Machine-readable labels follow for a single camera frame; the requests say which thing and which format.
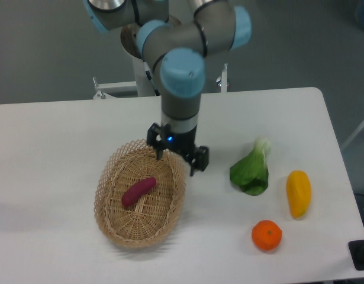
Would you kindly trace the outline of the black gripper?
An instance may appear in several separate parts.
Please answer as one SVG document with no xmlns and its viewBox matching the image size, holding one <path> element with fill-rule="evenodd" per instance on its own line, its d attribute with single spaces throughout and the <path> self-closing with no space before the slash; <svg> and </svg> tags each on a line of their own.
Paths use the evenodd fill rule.
<svg viewBox="0 0 364 284">
<path fill-rule="evenodd" d="M 169 124 L 159 126 L 153 123 L 147 131 L 147 145 L 156 153 L 156 159 L 160 160 L 164 150 L 172 151 L 180 155 L 190 165 L 190 176 L 196 171 L 204 172 L 209 165 L 209 148 L 195 145 L 197 128 L 186 133 L 171 131 Z"/>
</svg>

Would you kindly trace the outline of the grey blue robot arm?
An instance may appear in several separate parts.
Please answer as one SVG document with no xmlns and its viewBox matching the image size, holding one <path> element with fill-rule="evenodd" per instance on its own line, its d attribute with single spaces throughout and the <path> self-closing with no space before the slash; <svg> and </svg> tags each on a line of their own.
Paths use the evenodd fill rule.
<svg viewBox="0 0 364 284">
<path fill-rule="evenodd" d="M 191 172 L 204 171 L 209 149 L 195 145 L 205 58 L 245 45 L 252 34 L 252 21 L 242 6 L 228 1 L 191 1 L 193 20 L 170 22 L 168 1 L 85 1 L 96 28 L 111 31 L 138 26 L 135 41 L 140 58 L 161 98 L 160 124 L 147 132 L 147 144 L 160 159 L 165 150 L 180 155 Z"/>
</svg>

